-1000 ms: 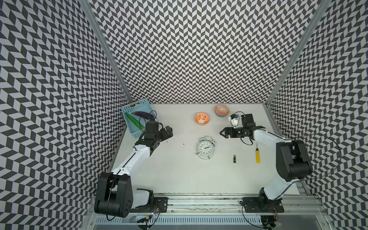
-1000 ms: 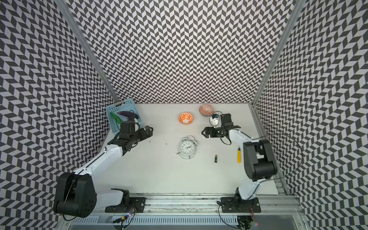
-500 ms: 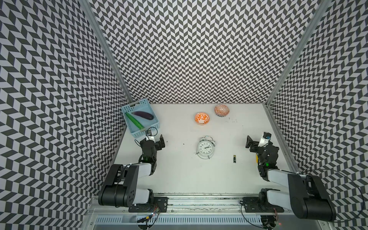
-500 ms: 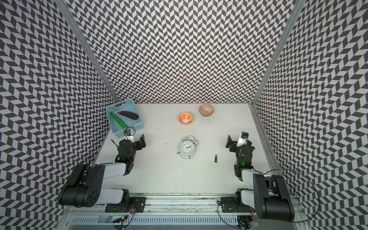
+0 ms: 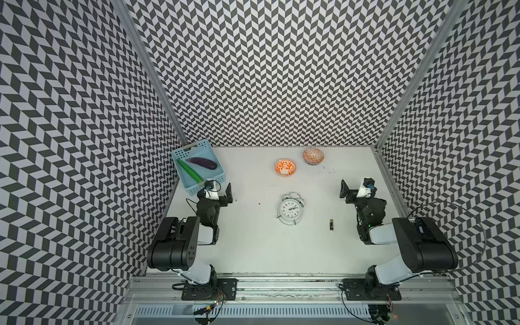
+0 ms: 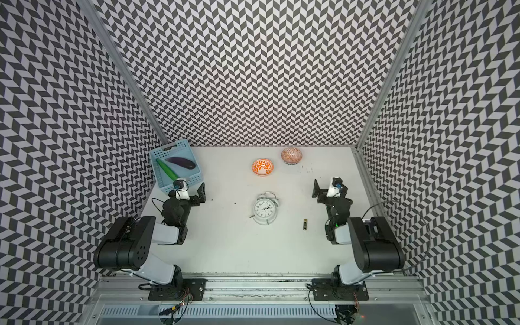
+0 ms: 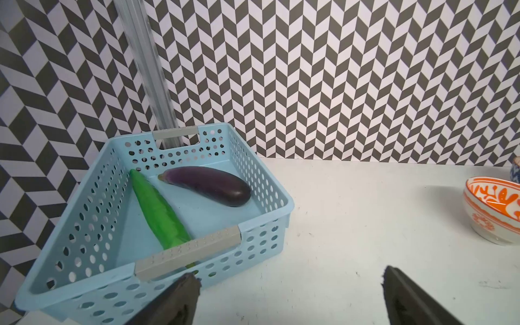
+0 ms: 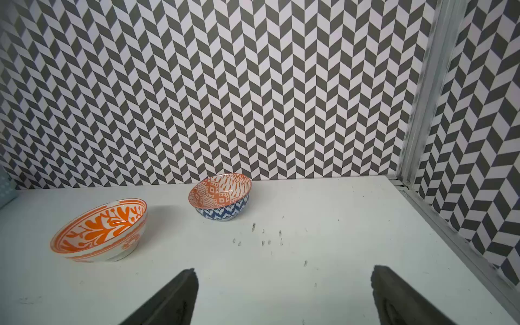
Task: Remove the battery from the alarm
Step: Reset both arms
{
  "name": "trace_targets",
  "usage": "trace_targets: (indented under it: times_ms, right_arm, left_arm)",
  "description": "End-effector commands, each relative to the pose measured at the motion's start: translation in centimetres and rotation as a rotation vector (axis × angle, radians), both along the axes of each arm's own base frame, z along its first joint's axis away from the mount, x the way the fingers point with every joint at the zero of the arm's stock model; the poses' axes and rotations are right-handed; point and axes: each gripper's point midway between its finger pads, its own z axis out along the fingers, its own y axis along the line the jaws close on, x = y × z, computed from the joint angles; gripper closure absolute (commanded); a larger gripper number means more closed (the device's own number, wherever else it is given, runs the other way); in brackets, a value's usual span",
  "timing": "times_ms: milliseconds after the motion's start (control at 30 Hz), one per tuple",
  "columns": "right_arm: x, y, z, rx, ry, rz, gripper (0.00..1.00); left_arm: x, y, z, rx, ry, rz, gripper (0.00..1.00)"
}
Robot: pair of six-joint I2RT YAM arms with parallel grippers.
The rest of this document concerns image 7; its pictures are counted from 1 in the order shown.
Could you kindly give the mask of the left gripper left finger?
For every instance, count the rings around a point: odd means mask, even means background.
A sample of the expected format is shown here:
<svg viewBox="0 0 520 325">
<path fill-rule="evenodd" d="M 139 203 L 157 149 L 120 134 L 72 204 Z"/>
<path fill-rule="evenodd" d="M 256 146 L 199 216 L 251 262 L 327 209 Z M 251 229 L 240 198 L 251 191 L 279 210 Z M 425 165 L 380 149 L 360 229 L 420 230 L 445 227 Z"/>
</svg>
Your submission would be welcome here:
<svg viewBox="0 0 520 325">
<path fill-rule="evenodd" d="M 186 273 L 147 304 L 127 324 L 191 325 L 196 314 L 201 282 L 192 273 Z"/>
</svg>

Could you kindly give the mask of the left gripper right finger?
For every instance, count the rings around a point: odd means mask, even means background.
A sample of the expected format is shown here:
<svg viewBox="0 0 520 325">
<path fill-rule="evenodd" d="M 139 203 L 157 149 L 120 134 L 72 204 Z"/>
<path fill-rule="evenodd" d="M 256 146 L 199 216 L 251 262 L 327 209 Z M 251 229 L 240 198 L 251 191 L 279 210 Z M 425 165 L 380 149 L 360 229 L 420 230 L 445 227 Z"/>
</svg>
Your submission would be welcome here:
<svg viewBox="0 0 520 325">
<path fill-rule="evenodd" d="M 398 268 L 385 268 L 382 287 L 391 325 L 462 324 Z"/>
</svg>

